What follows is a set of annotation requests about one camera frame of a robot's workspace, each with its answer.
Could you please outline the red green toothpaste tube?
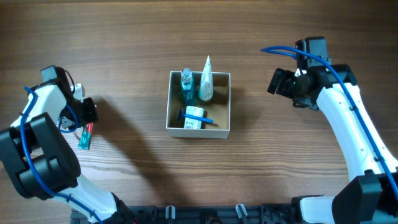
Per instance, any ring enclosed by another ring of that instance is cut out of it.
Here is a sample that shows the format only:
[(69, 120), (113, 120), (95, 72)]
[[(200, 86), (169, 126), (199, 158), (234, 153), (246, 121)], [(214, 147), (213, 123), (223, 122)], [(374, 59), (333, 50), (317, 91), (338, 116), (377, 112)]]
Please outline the red green toothpaste tube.
[(82, 150), (90, 149), (91, 134), (93, 130), (93, 123), (88, 123), (83, 128), (78, 148)]

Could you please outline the white lotion tube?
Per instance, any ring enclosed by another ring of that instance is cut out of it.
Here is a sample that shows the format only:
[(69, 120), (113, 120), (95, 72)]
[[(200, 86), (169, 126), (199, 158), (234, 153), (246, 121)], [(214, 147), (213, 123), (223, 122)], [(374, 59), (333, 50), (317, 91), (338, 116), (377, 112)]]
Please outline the white lotion tube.
[(198, 96), (202, 101), (210, 101), (214, 92), (213, 74), (210, 56), (207, 56), (206, 63), (200, 79)]

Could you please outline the blue disposable razor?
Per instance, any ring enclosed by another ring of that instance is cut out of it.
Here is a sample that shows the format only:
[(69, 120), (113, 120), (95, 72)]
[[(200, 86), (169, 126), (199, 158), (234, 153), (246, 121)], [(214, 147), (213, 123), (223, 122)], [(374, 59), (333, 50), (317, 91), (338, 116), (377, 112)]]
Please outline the blue disposable razor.
[(198, 116), (194, 116), (194, 115), (190, 115), (190, 114), (185, 114), (183, 112), (183, 109), (180, 109), (179, 112), (178, 112), (177, 120), (181, 121), (183, 117), (184, 118), (194, 119), (194, 120), (201, 121), (201, 122), (208, 123), (208, 124), (213, 124), (213, 120), (212, 119), (198, 117)]

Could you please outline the blue mouthwash bottle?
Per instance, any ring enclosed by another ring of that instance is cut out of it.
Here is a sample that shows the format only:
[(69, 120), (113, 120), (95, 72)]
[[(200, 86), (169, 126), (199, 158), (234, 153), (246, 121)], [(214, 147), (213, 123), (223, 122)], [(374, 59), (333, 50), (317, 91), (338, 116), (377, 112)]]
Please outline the blue mouthwash bottle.
[(181, 96), (185, 106), (190, 106), (195, 101), (195, 84), (193, 72), (184, 68), (180, 74)]

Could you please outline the green soap bar pack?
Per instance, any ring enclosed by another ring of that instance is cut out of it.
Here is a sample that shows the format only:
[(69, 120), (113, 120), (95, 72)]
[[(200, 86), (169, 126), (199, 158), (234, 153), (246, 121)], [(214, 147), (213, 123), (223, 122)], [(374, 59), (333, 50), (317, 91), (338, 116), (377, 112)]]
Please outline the green soap bar pack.
[[(197, 117), (204, 117), (204, 109), (199, 108), (196, 106), (187, 106), (185, 113)], [(185, 129), (201, 129), (201, 121), (192, 119), (192, 118), (187, 118), (185, 117), (184, 121), (184, 128)]]

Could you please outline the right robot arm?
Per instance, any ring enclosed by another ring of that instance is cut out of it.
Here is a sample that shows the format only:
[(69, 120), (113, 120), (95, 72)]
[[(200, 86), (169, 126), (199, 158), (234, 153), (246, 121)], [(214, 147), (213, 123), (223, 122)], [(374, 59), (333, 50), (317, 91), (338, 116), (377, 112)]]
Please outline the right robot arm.
[(349, 182), (335, 196), (294, 197), (268, 211), (287, 223), (396, 223), (397, 159), (383, 143), (346, 64), (334, 64), (324, 37), (272, 46), (266, 53), (292, 57), (296, 71), (275, 70), (268, 92), (292, 100), (296, 108), (321, 111), (343, 153)]

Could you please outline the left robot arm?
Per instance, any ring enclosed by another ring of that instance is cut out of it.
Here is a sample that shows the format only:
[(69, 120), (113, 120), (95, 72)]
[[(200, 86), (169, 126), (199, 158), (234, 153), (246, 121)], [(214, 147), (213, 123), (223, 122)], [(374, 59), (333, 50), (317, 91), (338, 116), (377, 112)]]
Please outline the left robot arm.
[(51, 65), (40, 72), (43, 82), (25, 88), (27, 105), (1, 131), (1, 161), (14, 188), (24, 198), (64, 203), (90, 223), (137, 223), (121, 199), (81, 173), (63, 136), (98, 121), (95, 102), (64, 68)]

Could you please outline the white cardboard box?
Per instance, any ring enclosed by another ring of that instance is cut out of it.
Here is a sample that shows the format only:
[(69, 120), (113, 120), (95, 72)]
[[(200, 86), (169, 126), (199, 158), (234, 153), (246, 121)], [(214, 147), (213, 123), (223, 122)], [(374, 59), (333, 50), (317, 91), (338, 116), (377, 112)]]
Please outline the white cardboard box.
[(180, 74), (180, 71), (170, 72), (165, 122), (169, 135), (176, 138), (226, 139), (231, 126), (231, 74), (213, 73), (214, 94), (210, 101), (195, 97), (193, 105), (204, 109), (204, 117), (213, 120), (212, 124), (202, 124), (200, 129), (185, 129), (185, 119), (178, 119), (179, 111), (186, 109), (181, 94)]

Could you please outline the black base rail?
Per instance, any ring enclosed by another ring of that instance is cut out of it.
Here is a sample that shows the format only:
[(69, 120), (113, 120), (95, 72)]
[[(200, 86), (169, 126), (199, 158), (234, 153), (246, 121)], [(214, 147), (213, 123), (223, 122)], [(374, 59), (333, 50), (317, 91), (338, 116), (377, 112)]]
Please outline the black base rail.
[(291, 207), (289, 204), (262, 204), (258, 206), (242, 206), (243, 212), (238, 211), (238, 206), (227, 207), (155, 207), (135, 206), (129, 209), (136, 215), (136, 223), (206, 223), (210, 218), (217, 218), (222, 223), (228, 224), (283, 224), (293, 223), (289, 217)]

